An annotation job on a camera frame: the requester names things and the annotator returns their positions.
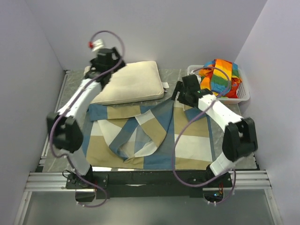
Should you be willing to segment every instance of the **white wall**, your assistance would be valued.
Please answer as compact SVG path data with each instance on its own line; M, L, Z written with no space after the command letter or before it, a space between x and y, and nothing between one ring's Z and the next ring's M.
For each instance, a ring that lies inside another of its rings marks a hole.
M0 1L0 224L13 223L63 70L24 0Z
M250 83L242 106L255 120L257 158L284 223L300 222L300 1L268 0L236 62Z
M235 60L266 0L26 0L64 69L88 65L91 35L112 30L126 62L187 68ZM116 42L110 36L105 42Z

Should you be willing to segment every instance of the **checkered fabric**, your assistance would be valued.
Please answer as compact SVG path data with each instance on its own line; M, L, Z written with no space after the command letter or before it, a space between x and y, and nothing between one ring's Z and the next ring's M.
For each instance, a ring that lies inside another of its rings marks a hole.
M89 106L82 149L92 166L172 169L174 143L201 111L168 99L155 106ZM210 119L189 126L175 150L176 169L205 170L214 159Z

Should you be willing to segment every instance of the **cushion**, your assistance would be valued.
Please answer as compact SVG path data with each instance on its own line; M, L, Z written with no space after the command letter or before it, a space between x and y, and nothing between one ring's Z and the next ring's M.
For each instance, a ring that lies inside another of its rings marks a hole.
M110 82L91 102L102 105L139 102L162 98L164 88L155 61L128 63L114 73Z

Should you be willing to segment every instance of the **white plastic basket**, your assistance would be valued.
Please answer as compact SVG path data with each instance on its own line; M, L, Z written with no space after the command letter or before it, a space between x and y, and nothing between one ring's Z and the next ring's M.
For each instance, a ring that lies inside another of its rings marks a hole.
M194 69L198 69L203 67L203 65L191 65L187 68L187 75L190 74L191 71L193 71ZM228 105L234 105L237 104L241 101L247 101L250 99L250 94L249 94L249 88L248 88L248 82L246 79L246 76L244 76L243 72L241 69L239 70L239 74L240 77L242 79L242 82L239 85L238 88L238 92L237 92L237 96L238 98L220 98L219 100L221 102L223 102L224 104L228 104Z

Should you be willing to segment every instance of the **colorful fabric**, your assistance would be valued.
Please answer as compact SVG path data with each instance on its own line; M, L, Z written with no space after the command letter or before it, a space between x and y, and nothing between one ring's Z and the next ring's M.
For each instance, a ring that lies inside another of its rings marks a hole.
M82 149L92 166L171 169L174 143L200 110L168 99L156 106L89 106ZM176 169L200 169L215 160L210 119L203 116L181 136Z
M229 77L231 89L225 92L225 97L237 98L236 92L241 82L238 65L226 60L215 59L204 65L205 67L217 67L223 70ZM201 69L199 75L202 77L201 89L209 89L215 95L226 90L228 85L227 77L217 69Z

